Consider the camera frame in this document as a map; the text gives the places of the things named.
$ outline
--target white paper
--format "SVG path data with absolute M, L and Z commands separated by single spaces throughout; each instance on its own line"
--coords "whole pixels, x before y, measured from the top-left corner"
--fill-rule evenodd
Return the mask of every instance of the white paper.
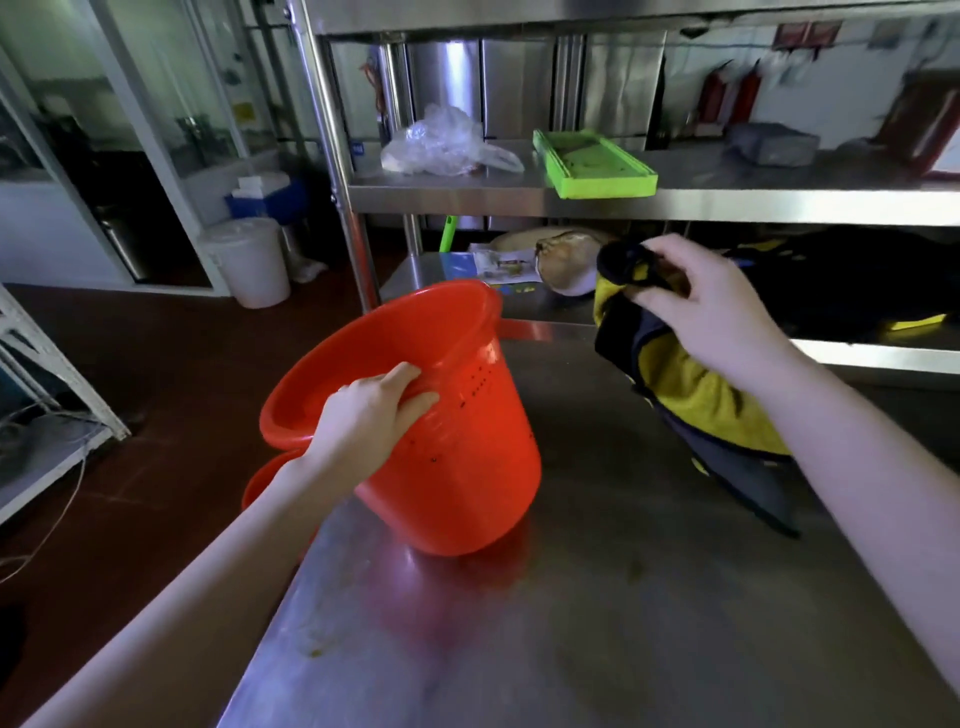
M 503 283 L 535 283 L 540 281 L 537 273 L 537 251 L 527 248 L 522 251 L 498 253 L 492 250 L 473 250 L 473 264 L 477 277 L 490 285 Z

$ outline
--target green tray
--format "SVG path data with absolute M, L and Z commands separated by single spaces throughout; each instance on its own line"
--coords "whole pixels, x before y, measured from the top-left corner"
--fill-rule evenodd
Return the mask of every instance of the green tray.
M 546 176 L 564 200 L 650 197 L 657 173 L 598 133 L 534 131 Z

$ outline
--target green handle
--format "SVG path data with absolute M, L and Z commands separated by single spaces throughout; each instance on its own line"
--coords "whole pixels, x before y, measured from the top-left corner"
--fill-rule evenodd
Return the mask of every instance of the green handle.
M 444 223 L 444 234 L 440 238 L 440 252 L 449 253 L 450 248 L 453 247 L 453 233 L 457 231 L 457 220 L 459 218 L 456 215 L 447 215 L 446 222 Z

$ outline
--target white bucket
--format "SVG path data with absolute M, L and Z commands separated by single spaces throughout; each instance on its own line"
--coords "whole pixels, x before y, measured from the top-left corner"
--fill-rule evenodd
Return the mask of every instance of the white bucket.
M 290 296 L 276 220 L 229 220 L 205 230 L 200 240 L 240 305 L 266 308 Z

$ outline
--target steel countertop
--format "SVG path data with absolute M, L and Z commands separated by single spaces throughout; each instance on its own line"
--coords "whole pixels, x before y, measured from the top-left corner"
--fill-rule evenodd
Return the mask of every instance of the steel countertop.
M 344 503 L 221 728 L 960 724 L 803 484 L 790 541 L 699 475 L 589 344 L 503 348 L 543 459 L 528 517 L 445 560 Z

